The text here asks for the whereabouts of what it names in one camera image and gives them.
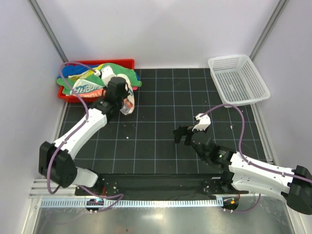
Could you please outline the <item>printed rabbit towel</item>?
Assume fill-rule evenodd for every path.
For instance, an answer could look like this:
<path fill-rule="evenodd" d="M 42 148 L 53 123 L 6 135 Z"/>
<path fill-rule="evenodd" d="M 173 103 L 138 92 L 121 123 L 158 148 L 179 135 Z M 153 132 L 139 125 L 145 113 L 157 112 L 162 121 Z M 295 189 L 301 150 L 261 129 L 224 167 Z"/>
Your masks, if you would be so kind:
<path fill-rule="evenodd" d="M 69 97 L 80 97 L 84 102 L 94 102 L 101 96 L 105 96 L 109 84 L 113 84 L 116 78 L 126 83 L 124 90 L 128 92 L 127 97 L 123 99 L 121 112 L 124 115 L 131 114 L 135 107 L 135 98 L 130 81 L 127 77 L 112 77 L 104 82 L 100 78 L 78 79 L 69 91 Z"/>

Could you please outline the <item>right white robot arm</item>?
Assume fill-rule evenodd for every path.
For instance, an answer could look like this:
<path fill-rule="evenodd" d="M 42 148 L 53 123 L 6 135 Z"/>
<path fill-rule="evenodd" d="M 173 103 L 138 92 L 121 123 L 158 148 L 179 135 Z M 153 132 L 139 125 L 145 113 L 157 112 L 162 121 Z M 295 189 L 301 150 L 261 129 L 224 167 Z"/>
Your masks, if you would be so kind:
<path fill-rule="evenodd" d="M 175 143 L 186 137 L 199 158 L 223 171 L 220 189 L 225 193 L 255 192 L 283 201 L 291 209 L 312 213 L 312 175 L 304 166 L 285 168 L 243 156 L 239 151 L 216 144 L 206 130 L 179 126 L 173 131 Z"/>

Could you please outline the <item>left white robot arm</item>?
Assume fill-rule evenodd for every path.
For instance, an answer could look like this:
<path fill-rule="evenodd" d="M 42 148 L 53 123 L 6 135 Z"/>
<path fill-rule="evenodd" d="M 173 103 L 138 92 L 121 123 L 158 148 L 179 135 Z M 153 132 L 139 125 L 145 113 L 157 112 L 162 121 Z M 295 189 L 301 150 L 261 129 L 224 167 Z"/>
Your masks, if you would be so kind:
<path fill-rule="evenodd" d="M 86 110 L 85 116 L 66 134 L 52 143 L 43 142 L 39 148 L 39 173 L 47 179 L 51 194 L 51 182 L 60 188 L 76 185 L 92 195 L 103 192 L 104 178 L 91 169 L 75 165 L 74 159 L 85 143 L 111 118 L 122 112 L 125 115 L 134 110 L 131 86 L 123 77 L 112 77 L 103 88 L 104 95 Z"/>

